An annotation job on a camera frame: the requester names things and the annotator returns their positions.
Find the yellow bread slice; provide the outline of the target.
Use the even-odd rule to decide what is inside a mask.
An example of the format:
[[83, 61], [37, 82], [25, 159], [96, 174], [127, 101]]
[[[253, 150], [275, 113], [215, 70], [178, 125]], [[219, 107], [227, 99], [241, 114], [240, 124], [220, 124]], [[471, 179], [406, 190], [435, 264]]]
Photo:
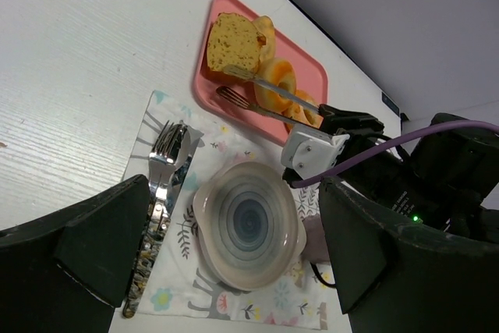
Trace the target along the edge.
[[212, 80], [235, 81], [223, 73], [235, 65], [251, 73], [260, 67], [260, 53], [267, 38], [252, 21], [238, 13], [222, 12], [213, 22], [206, 43], [206, 76]]

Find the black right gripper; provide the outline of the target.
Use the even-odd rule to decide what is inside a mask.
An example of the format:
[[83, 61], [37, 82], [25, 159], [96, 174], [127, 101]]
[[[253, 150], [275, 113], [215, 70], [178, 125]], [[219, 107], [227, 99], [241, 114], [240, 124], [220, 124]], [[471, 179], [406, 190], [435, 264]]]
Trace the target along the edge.
[[498, 184], [497, 126], [438, 113], [430, 126], [390, 138], [369, 113], [326, 104], [318, 109], [322, 133], [350, 140], [334, 166], [312, 178], [284, 167], [292, 188], [337, 176], [415, 222], [470, 239], [497, 239], [498, 212], [482, 205]]

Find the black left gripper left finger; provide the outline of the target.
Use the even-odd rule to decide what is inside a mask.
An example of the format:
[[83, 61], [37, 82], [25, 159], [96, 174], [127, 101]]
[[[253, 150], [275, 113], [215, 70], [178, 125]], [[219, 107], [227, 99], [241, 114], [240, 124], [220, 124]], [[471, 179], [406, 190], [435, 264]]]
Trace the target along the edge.
[[106, 332], [125, 299], [149, 204], [144, 175], [1, 232], [3, 332]]

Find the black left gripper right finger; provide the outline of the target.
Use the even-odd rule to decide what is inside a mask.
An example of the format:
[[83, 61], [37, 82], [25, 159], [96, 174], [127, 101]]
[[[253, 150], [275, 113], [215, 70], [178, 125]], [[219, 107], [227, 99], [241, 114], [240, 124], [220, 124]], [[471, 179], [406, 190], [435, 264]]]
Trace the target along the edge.
[[497, 331], [497, 245], [415, 223], [333, 179], [319, 207], [354, 332]]

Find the metal tongs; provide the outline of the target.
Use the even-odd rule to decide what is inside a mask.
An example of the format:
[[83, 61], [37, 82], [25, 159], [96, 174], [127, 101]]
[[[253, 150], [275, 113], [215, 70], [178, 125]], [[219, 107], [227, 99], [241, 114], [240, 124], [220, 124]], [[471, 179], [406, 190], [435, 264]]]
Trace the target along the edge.
[[289, 101], [292, 105], [296, 105], [301, 108], [307, 115], [310, 116], [309, 120], [312, 123], [319, 123], [322, 120], [319, 106], [315, 103], [311, 96], [303, 90], [296, 90], [295, 93], [292, 93], [283, 87], [268, 82], [256, 73], [252, 73], [249, 70], [236, 65], [228, 65], [224, 67], [223, 73], [241, 79], [245, 82], [251, 82], [255, 87], [258, 87], [261, 90], [260, 102], [253, 103], [228, 86], [221, 85], [216, 89], [218, 96], [241, 109], [252, 111], [257, 114], [278, 119], [290, 124], [295, 122], [299, 123], [299, 120], [287, 119], [277, 111], [278, 103], [284, 99], [285, 101]]

